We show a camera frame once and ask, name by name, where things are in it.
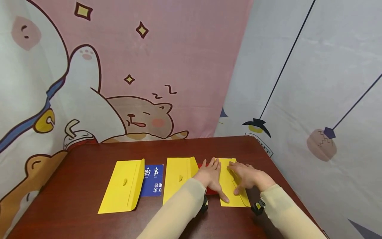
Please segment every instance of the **blue collar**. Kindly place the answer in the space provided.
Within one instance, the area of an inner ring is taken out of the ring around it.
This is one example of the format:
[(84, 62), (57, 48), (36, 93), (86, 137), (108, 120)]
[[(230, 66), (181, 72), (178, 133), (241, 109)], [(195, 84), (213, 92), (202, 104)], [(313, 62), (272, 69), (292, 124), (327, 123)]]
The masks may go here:
[(22, 135), (25, 131), (32, 128), (37, 120), (50, 108), (50, 100), (56, 94), (56, 92), (64, 85), (65, 77), (56, 81), (46, 92), (47, 99), (45, 106), (36, 115), (22, 121), (15, 127), (13, 127), (4, 137), (0, 140), (0, 153), (3, 152), (15, 139)]

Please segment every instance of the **wrist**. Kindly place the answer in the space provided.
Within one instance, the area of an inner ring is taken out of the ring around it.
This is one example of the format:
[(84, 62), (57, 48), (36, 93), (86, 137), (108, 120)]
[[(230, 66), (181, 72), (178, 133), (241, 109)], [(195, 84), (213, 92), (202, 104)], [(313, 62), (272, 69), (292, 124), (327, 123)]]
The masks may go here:
[(211, 182), (210, 177), (208, 175), (204, 175), (201, 173), (195, 174), (193, 178), (198, 180), (205, 188), (207, 188)]
[(264, 192), (268, 188), (276, 184), (276, 182), (264, 172), (261, 175), (255, 175), (253, 180), (254, 185), (259, 189), (260, 192)]

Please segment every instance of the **cat's tongue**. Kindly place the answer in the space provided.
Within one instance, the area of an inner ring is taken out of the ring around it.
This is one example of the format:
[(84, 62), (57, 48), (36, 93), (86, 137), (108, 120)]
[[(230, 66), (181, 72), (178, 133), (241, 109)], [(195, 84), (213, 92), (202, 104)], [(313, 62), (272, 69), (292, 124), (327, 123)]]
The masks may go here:
[(134, 123), (138, 127), (146, 127), (145, 123)]

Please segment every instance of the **red envelope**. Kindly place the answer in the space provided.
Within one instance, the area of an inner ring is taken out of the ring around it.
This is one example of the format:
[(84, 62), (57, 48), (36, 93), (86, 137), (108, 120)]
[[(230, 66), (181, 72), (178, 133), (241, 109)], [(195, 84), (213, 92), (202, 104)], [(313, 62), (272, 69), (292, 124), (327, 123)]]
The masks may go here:
[(214, 195), (214, 194), (218, 194), (217, 192), (211, 190), (209, 187), (207, 188), (207, 192), (206, 192), (206, 195)]

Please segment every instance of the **hand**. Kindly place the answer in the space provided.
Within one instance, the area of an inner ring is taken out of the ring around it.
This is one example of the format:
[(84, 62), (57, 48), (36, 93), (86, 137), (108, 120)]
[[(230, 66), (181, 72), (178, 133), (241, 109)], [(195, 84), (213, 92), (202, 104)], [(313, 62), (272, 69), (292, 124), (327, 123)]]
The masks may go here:
[(213, 191), (217, 192), (220, 198), (229, 203), (230, 200), (223, 193), (222, 187), (219, 183), (220, 170), (222, 168), (222, 163), (219, 162), (219, 159), (212, 158), (208, 166), (206, 166), (207, 160), (203, 161), (202, 167), (193, 177), (194, 179), (200, 181), (205, 188), (209, 187)]
[(261, 170), (257, 170), (252, 165), (244, 165), (238, 162), (230, 162), (230, 165), (227, 166), (230, 170), (235, 172), (237, 176), (241, 178), (240, 184), (233, 191), (233, 194), (238, 195), (243, 189), (251, 189), (253, 186), (258, 187), (260, 192), (263, 192), (275, 185), (275, 181)]

